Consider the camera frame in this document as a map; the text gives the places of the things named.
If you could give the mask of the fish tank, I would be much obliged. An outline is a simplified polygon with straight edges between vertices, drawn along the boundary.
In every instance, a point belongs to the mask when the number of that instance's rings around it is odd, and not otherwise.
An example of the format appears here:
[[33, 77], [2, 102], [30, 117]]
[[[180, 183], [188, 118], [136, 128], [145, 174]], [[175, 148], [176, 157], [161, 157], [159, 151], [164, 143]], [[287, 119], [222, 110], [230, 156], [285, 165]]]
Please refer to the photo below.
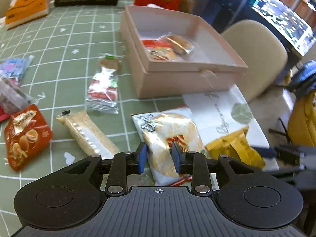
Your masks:
[[272, 25], [300, 56], [305, 56], [315, 43], [311, 26], [281, 1], [249, 0], [248, 5]]

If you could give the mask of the orange tissue box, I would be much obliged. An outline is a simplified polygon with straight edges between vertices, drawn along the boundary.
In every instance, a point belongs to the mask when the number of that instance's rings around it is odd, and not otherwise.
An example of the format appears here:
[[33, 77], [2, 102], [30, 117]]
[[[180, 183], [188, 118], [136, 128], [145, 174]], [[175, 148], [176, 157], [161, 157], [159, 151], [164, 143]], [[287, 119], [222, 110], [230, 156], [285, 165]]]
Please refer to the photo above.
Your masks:
[[7, 30], [45, 17], [49, 14], [51, 0], [12, 0], [5, 14]]

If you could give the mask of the red quail eggs packet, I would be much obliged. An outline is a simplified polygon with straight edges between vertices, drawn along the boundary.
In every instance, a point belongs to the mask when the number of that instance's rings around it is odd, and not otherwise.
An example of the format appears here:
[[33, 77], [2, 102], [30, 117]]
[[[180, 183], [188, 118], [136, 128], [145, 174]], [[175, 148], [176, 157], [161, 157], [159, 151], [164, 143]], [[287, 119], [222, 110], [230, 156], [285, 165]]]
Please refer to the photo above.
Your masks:
[[38, 157], [53, 138], [53, 132], [35, 104], [13, 114], [4, 130], [8, 164], [21, 171]]

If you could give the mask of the dark dried fruit packet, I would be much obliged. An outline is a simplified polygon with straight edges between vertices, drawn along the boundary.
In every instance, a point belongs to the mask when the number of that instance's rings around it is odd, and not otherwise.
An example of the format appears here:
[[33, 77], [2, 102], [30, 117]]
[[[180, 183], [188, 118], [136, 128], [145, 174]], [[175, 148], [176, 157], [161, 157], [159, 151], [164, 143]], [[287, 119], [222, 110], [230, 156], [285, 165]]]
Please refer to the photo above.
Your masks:
[[1, 108], [5, 113], [12, 115], [36, 102], [35, 98], [24, 93], [21, 88], [7, 78], [3, 72], [1, 72], [0, 84]]

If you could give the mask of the beige chair right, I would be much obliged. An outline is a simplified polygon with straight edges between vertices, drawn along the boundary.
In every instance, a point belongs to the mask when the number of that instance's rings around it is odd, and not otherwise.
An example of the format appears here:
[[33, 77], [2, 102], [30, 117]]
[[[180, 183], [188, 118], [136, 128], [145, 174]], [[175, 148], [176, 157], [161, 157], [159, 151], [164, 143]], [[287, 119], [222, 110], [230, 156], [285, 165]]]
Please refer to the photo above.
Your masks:
[[237, 87], [247, 102], [256, 99], [284, 69], [288, 54], [280, 40], [263, 24], [241, 20], [228, 27], [221, 36], [247, 65]]

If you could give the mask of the oat bar clear wrapper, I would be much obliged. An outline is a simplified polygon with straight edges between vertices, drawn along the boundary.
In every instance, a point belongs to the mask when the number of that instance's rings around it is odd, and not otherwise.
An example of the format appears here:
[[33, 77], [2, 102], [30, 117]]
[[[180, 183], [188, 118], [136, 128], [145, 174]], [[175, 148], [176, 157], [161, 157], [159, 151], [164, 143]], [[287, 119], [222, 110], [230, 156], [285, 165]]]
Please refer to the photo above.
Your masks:
[[64, 111], [56, 119], [66, 126], [80, 148], [88, 155], [112, 159], [120, 153], [118, 147], [96, 126], [86, 111]]

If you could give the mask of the pink cardboard box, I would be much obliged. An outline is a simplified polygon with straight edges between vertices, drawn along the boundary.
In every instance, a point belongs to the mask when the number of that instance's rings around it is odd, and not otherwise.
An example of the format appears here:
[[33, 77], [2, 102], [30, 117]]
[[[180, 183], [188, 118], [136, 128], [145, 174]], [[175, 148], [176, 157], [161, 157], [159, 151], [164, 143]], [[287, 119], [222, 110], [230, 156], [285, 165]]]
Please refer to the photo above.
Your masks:
[[129, 5], [120, 32], [140, 99], [228, 90], [248, 69], [199, 16]]

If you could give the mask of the hawthorn stick snack packet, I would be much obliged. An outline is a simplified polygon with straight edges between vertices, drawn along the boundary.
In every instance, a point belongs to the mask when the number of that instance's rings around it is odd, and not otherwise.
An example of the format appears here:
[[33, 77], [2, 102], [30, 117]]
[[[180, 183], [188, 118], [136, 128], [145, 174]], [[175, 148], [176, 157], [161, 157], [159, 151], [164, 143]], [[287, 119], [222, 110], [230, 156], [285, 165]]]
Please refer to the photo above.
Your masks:
[[95, 74], [87, 88], [85, 105], [99, 112], [118, 114], [118, 81], [121, 60], [113, 54], [101, 54]]

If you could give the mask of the blue pink candy packet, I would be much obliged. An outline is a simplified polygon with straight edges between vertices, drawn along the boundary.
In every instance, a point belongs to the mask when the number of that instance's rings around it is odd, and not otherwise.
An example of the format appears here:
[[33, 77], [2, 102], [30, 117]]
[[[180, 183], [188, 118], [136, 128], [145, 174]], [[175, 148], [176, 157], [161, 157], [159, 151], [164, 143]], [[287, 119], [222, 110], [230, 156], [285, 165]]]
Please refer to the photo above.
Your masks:
[[20, 82], [25, 74], [27, 68], [31, 65], [34, 59], [33, 55], [25, 58], [6, 58], [1, 60], [1, 71], [16, 85]]

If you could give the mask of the gold foil snack packet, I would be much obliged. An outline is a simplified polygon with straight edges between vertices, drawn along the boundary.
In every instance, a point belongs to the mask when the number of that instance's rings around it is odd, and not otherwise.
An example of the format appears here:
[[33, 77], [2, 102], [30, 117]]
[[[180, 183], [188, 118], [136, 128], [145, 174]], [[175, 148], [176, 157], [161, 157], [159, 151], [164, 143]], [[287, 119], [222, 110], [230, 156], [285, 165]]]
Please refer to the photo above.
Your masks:
[[222, 136], [208, 143], [205, 148], [213, 159], [218, 159], [220, 155], [227, 155], [262, 170], [266, 163], [259, 153], [249, 145], [246, 139], [248, 130], [249, 127], [246, 126]]

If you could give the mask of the rice cracker snack bag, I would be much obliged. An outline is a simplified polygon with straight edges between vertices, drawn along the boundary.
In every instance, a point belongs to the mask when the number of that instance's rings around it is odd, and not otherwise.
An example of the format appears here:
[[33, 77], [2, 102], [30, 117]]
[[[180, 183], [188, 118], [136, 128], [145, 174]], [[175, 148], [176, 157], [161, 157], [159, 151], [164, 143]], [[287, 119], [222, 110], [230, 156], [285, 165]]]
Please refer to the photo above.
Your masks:
[[132, 116], [140, 139], [148, 147], [148, 163], [155, 186], [167, 186], [183, 176], [176, 173], [170, 150], [176, 142], [184, 152], [196, 151], [206, 154], [205, 147], [189, 107], [150, 112]]

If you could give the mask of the green grid tablecloth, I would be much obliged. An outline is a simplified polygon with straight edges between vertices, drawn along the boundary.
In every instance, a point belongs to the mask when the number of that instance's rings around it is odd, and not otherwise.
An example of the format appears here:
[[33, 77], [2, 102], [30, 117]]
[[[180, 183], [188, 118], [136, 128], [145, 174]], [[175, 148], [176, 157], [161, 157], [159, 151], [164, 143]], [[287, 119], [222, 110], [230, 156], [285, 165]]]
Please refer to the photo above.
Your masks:
[[[21, 187], [84, 158], [85, 153], [56, 118], [65, 110], [85, 108], [86, 90], [103, 53], [124, 58], [119, 32], [121, 15], [124, 7], [132, 3], [133, 0], [119, 0], [114, 7], [51, 8], [45, 18], [10, 31], [1, 30], [1, 58], [34, 57], [21, 80], [21, 88], [36, 98], [53, 132], [53, 139], [42, 154], [20, 172], [8, 165], [5, 143], [1, 143], [1, 236], [11, 236], [20, 229], [13, 199]], [[140, 100], [124, 60], [118, 77], [119, 113], [89, 111], [89, 116], [122, 151], [133, 151], [140, 142], [132, 121], [134, 114], [183, 105], [191, 108], [195, 120], [205, 119], [210, 123], [210, 131], [201, 132], [204, 143], [248, 125], [248, 142], [253, 146], [268, 146], [237, 87], [219, 93]]]

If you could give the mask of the yellow black jacket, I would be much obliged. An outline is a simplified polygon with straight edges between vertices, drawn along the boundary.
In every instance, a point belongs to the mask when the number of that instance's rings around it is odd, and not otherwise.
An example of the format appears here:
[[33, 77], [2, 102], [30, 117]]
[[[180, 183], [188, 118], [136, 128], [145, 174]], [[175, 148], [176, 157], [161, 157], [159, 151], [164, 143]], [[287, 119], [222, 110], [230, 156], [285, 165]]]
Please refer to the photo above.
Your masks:
[[305, 63], [287, 90], [296, 97], [288, 121], [288, 135], [296, 145], [315, 147], [315, 61]]

